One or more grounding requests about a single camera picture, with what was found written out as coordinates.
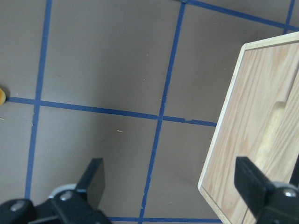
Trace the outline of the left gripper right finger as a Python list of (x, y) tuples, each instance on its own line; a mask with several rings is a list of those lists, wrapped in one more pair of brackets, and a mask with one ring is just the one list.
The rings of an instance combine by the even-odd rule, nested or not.
[(284, 183), (272, 182), (248, 157), (238, 156), (234, 185), (257, 224), (299, 222), (299, 161)]

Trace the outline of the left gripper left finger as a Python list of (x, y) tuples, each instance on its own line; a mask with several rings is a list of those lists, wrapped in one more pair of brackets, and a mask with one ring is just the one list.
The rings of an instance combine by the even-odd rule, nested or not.
[(56, 188), (40, 205), (17, 198), (0, 205), (2, 224), (109, 224), (98, 209), (105, 189), (102, 158), (93, 158), (76, 184)]

